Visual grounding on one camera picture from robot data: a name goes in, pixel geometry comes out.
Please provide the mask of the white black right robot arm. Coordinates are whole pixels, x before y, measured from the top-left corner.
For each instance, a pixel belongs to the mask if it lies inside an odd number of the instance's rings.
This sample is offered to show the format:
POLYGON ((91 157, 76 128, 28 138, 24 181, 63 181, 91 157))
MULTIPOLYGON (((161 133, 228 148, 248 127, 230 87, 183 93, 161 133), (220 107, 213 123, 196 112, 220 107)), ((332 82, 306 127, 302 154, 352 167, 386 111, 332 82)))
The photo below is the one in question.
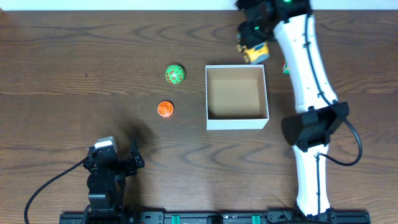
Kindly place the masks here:
POLYGON ((237 1, 246 21, 238 26, 237 48, 245 60, 275 39, 285 57, 294 91, 296 114, 282 120, 282 132, 295 154, 299 220, 333 222, 326 193, 326 160, 330 136, 347 123, 349 107, 333 91, 317 44, 309 1, 237 1))

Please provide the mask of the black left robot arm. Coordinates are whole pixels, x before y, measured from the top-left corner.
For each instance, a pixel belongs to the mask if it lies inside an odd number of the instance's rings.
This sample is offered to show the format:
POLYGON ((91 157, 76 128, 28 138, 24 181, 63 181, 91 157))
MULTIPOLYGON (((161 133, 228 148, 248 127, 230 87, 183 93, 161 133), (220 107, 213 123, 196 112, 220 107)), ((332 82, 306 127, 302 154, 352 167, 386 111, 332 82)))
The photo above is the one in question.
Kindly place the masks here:
POLYGON ((83 166, 90 172, 88 199, 95 216, 115 217, 121 214, 124 211, 126 177, 136 175, 137 170, 145 166, 136 141, 130 144, 128 159, 118 159, 117 152, 112 136, 101 138, 88 148, 83 166))

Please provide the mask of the colourful puzzle cube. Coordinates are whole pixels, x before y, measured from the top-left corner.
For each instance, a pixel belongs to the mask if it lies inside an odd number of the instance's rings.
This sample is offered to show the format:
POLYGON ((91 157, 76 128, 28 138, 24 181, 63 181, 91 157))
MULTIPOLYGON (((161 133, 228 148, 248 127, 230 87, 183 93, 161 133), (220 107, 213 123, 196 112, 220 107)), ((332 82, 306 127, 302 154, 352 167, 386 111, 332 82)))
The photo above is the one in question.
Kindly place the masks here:
POLYGON ((283 65, 283 73, 284 73, 284 74, 289 74, 289 73, 290 73, 290 70, 289 70, 289 67, 288 67, 288 65, 287 65, 287 62, 284 62, 284 65, 283 65))

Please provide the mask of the yellow grey toy truck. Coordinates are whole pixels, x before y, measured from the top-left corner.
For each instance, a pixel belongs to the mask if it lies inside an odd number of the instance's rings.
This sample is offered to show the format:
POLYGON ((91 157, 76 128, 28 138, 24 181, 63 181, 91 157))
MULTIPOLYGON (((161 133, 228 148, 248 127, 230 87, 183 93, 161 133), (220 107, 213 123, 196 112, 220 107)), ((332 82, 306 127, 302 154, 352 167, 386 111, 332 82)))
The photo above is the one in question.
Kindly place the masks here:
POLYGON ((238 52, 243 53, 244 61, 250 64, 259 64, 270 56, 267 42, 257 44, 249 49, 240 40, 238 40, 236 47, 238 52))

